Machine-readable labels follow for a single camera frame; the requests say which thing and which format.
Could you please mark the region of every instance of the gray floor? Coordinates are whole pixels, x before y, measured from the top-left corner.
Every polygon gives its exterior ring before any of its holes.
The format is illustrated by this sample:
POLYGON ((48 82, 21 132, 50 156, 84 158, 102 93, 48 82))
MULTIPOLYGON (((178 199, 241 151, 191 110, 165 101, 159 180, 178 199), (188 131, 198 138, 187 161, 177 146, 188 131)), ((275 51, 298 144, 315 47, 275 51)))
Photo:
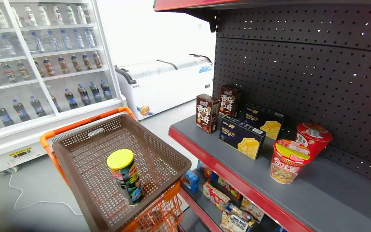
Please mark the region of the gray floor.
MULTIPOLYGON (((182 119, 195 114, 195 100, 171 110, 143 120, 141 123, 166 141, 174 149, 188 157, 191 169, 197 167, 198 160, 180 144, 168 136, 168 129, 182 119)), ((38 201, 56 201, 68 204, 38 203, 33 206, 14 210, 15 201, 21 191, 8 186, 10 174, 0 174, 0 231, 10 231, 13 227, 25 227, 38 231, 89 231, 87 223, 69 188, 51 164, 49 157, 43 156, 25 163, 12 175, 11 185, 23 189, 23 194, 16 204, 16 209, 37 203, 38 201)), ((187 208, 183 202, 182 209, 187 208)))

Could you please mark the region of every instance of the white wall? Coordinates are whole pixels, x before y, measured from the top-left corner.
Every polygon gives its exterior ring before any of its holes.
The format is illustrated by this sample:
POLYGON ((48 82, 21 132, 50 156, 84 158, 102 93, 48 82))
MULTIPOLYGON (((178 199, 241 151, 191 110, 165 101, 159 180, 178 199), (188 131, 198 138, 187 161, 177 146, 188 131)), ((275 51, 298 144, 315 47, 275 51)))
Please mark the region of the white wall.
POLYGON ((153 3, 154 0, 97 0, 113 65, 189 53, 214 61, 215 33, 210 32, 208 22, 184 13, 155 12, 153 3))

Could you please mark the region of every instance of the yellow lid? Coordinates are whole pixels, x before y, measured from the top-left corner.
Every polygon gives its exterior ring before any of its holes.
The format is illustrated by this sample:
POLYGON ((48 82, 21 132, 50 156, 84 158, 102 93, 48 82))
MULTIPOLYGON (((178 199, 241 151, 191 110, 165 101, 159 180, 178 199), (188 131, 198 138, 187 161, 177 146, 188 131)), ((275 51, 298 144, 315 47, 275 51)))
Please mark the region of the yellow lid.
POLYGON ((134 153, 128 149, 121 149, 111 153, 107 159, 107 165, 111 169, 122 169, 134 160, 134 153))

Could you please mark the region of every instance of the glass door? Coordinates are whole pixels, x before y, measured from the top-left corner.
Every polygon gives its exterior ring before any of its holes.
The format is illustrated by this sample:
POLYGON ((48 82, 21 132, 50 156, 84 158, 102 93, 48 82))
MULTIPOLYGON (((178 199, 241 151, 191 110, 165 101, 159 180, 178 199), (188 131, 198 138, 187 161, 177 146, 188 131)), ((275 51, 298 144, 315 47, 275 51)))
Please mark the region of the glass door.
POLYGON ((43 88, 0 1, 0 129, 53 116, 43 88))
POLYGON ((118 97, 91 1, 9 2, 59 113, 118 97))

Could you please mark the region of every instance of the brown plastic basket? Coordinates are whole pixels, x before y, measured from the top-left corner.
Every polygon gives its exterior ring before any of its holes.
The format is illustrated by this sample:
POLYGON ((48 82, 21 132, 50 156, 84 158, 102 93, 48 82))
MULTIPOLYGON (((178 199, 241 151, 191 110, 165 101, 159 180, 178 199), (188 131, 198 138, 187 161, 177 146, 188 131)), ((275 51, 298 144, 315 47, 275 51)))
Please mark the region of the brown plastic basket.
MULTIPOLYGON (((91 231, 121 230, 157 199, 161 203, 154 215, 173 210, 165 206, 172 203, 162 201, 162 195, 191 167, 189 159, 126 114, 62 138, 52 147, 91 231), (125 204, 106 164, 109 154, 119 149, 133 151, 138 166, 145 197, 136 206, 125 204)), ((147 218, 155 216, 149 213, 147 218)), ((149 229, 143 225, 140 229, 149 229)))

